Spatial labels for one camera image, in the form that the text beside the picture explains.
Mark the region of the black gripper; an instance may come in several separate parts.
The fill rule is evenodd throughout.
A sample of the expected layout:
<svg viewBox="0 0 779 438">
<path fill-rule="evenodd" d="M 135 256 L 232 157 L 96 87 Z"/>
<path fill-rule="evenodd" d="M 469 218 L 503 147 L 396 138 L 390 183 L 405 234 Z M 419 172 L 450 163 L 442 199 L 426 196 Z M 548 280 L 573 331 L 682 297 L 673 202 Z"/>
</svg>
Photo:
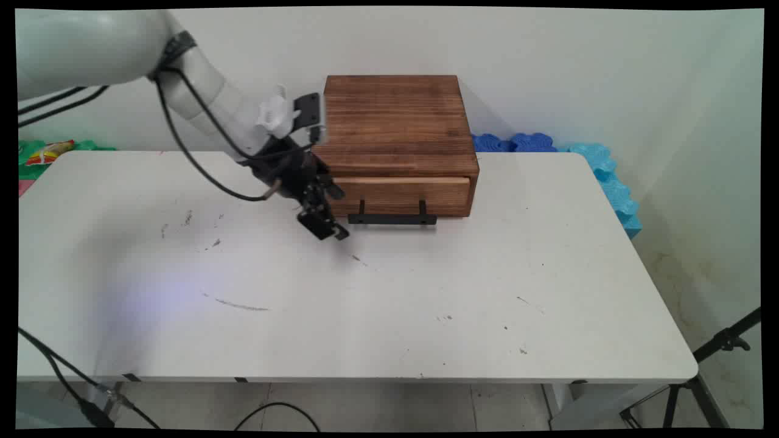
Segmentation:
<svg viewBox="0 0 779 438">
<path fill-rule="evenodd" d="M 334 183 L 329 166 L 314 152 L 312 145 L 301 147 L 292 138 L 271 138 L 262 152 L 251 156 L 251 174 L 261 180 L 267 191 L 255 201 L 272 196 L 294 199 L 301 205 L 297 220 L 319 240 L 329 237 L 345 240 L 348 230 L 337 221 L 329 200 L 345 196 Z"/>
</svg>

